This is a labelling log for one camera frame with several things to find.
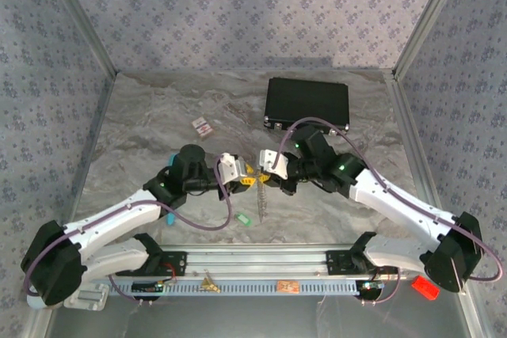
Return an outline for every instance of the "marble tabletop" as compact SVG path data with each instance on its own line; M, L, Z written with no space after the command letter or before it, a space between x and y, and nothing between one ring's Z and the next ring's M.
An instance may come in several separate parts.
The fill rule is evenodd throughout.
M94 214L131 195L185 144L201 145L210 166L222 152L239 154L253 164L260 149L276 150L283 132L263 127L265 96L272 77L347 84L349 137L388 180L415 194L379 71L118 74L75 218ZM200 116L215 130L204 140L191 124ZM328 141L337 152L349 150L343 139L329 137ZM224 230L204 232L178 220L167 226L162 218L129 235L146 231L160 244L352 243L364 231L408 236L378 212L311 184L301 184L292 197L267 188L267 200L262 223L257 216L257 192L252 188L231 197L234 212L247 215L252 220L250 226L233 220ZM178 211L208 226L221 224L227 215L216 192L189 196Z

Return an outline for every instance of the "small box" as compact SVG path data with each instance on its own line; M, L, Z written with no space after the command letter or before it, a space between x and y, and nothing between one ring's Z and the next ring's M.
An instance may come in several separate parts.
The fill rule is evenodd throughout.
M264 112L264 126L287 130L295 121L314 116L343 131L349 130L349 87L344 83L271 78ZM325 134L336 135L329 127L312 124Z

